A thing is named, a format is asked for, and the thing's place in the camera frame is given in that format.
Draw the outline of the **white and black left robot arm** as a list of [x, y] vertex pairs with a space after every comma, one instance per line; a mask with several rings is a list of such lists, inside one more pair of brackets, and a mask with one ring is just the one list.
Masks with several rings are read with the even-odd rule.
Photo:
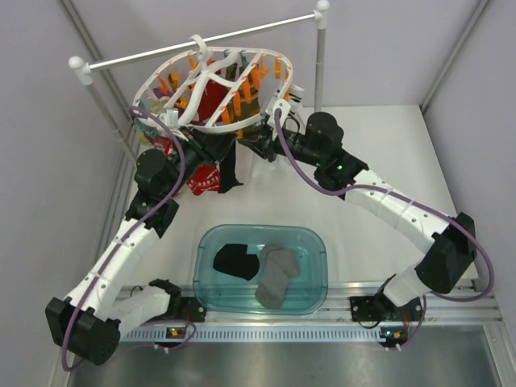
[[105, 364], [130, 331], [157, 316], [173, 320], [180, 315], [181, 290], [168, 280], [153, 280], [135, 298], [116, 300], [145, 252], [172, 223], [179, 209], [174, 195], [199, 167], [223, 161], [235, 137], [191, 131], [173, 142], [174, 156], [154, 148], [138, 156], [138, 190], [114, 238], [73, 290], [47, 304], [44, 313], [53, 342], [64, 354]]

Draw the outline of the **white oval clip hanger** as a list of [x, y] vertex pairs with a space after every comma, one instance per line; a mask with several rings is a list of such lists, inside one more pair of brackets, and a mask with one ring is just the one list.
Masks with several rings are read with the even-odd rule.
[[153, 119], [174, 133], [193, 127], [225, 134], [254, 127], [271, 115], [260, 106], [261, 92], [272, 102], [289, 100], [293, 88], [290, 59], [265, 48], [208, 47], [193, 36], [196, 48], [161, 64], [136, 92], [133, 105], [150, 113], [133, 118], [149, 138], [164, 135]]

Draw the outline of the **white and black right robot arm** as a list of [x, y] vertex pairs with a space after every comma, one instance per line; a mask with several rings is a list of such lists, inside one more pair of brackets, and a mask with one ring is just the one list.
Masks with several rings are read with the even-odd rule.
[[476, 259], [475, 223], [464, 213], [450, 217], [405, 197], [380, 179], [362, 160], [343, 149], [344, 131], [336, 118], [315, 112], [306, 125], [290, 131], [290, 114], [272, 116], [236, 138], [260, 157], [274, 161], [282, 155], [296, 171], [302, 163], [315, 168], [306, 182], [328, 196], [358, 206], [404, 235], [422, 259], [393, 274], [371, 297], [369, 320], [396, 319], [414, 300], [449, 294]]

